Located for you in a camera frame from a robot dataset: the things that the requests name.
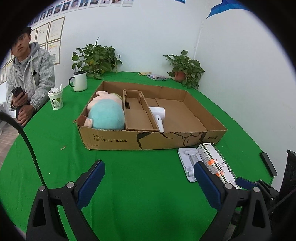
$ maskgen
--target hood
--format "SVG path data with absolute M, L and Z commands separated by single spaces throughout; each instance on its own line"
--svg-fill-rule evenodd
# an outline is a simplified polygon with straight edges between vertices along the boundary
M 14 58 L 13 65 L 26 65 L 28 60 L 33 57 L 33 55 L 40 49 L 40 44 L 37 42 L 33 42 L 29 44 L 31 52 L 28 55 L 27 58 L 25 58 L 23 61 L 19 62 L 18 58 Z

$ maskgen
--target man's hand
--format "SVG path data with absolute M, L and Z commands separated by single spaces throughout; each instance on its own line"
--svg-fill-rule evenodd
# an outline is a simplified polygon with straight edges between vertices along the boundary
M 35 111 L 34 107 L 30 104 L 23 105 L 20 109 L 19 115 L 18 115 L 18 122 L 22 126 L 25 126 L 28 121 L 31 119 L 33 112 Z
M 12 104 L 14 107 L 23 106 L 28 101 L 28 94 L 21 92 L 17 97 L 12 96 Z

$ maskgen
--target green tablecloth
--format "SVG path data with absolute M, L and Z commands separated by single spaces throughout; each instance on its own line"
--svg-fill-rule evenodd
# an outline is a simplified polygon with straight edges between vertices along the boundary
M 217 144 L 236 176 L 270 182 L 261 149 L 223 110 L 194 89 L 173 80 L 154 81 L 137 73 L 108 73 L 106 81 L 163 85 L 189 91 L 228 129 Z M 88 79 L 88 89 L 66 87 L 64 107 L 54 111 L 48 102 L 28 123 L 25 132 L 33 146 L 48 188 L 75 181 L 95 160 L 106 174 L 83 213 L 101 241 L 198 240 L 211 223 L 212 209 L 197 182 L 187 181 L 177 150 L 87 150 L 73 124 L 101 83 Z M 19 136 L 0 171 L 0 198 L 12 221 L 26 231 L 31 205 L 41 182 L 25 142 Z M 59 208 L 70 240 L 75 240 Z

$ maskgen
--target terracotta pot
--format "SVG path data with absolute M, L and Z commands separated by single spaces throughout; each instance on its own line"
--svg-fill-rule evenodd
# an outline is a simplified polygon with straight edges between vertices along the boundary
M 182 83 L 186 79 L 186 74 L 183 71 L 175 72 L 175 81 Z

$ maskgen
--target wooden floor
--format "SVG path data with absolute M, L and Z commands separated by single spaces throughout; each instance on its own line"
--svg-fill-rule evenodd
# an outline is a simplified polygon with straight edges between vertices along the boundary
M 0 169 L 9 149 L 18 136 L 17 130 L 9 124 L 6 124 L 2 131 L 3 133 L 0 135 Z

